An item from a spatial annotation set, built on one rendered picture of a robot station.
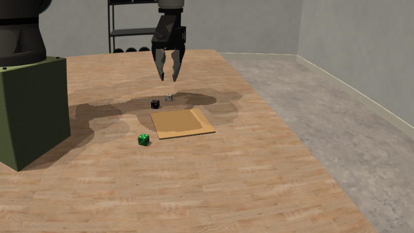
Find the black die with white pips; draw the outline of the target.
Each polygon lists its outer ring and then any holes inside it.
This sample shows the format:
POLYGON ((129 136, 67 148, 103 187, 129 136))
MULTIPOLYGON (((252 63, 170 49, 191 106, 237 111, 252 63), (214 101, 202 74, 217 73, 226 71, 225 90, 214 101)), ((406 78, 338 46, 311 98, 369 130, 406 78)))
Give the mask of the black die with white pips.
POLYGON ((160 106, 160 101, 159 101, 159 100, 153 100, 153 101, 151 102, 151 108, 153 108, 153 109, 158 109, 158 108, 159 108, 159 106, 160 106))

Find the beige and black die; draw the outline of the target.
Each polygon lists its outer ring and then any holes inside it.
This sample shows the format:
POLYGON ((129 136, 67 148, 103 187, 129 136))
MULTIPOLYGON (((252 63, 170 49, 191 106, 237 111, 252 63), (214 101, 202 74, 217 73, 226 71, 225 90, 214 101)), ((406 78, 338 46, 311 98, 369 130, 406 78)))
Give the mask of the beige and black die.
POLYGON ((172 93, 166 93, 165 95, 165 101, 172 101, 173 94, 172 93))

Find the green die with white pips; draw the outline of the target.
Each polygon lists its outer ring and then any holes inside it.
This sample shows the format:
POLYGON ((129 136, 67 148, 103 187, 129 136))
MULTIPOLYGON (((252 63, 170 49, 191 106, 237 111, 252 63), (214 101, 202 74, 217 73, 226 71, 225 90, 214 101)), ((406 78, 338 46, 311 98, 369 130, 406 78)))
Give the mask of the green die with white pips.
POLYGON ((141 134, 138 137, 138 144, 142 146, 146 146, 149 143, 149 135, 141 134))

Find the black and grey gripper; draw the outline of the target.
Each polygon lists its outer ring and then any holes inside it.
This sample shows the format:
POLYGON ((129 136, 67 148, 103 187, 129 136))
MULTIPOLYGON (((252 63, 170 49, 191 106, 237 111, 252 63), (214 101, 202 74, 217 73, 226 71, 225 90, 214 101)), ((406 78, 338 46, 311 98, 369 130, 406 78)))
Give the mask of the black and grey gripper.
MULTIPOLYGON (((181 26, 181 13, 183 12, 183 8, 179 9, 161 9, 159 8, 159 13, 165 13, 165 15, 169 16, 177 16, 177 25, 175 27, 171 42, 170 42, 170 48, 174 49, 175 51, 172 52, 171 56, 174 61, 173 65, 173 80, 176 81, 181 64, 182 59, 185 53, 185 45, 186 42, 186 26, 181 26)), ((159 76, 161 80, 164 80, 164 72, 163 72, 163 66, 166 61, 166 55, 165 55, 165 48, 164 47, 151 47, 153 59, 155 61, 159 76), (165 56, 164 56, 165 55, 165 56)))

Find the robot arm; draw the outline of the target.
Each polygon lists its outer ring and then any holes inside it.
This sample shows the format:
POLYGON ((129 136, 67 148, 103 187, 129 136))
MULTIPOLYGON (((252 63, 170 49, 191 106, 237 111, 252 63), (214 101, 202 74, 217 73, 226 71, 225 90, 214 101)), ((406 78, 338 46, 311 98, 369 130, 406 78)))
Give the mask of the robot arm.
MULTIPOLYGON (((52 0, 0 0, 0 67, 12 67, 46 60, 39 30, 39 14, 52 0)), ((161 9, 179 9, 184 0, 158 0, 161 9)), ((177 16, 162 15, 153 38, 153 47, 169 47, 177 16)))

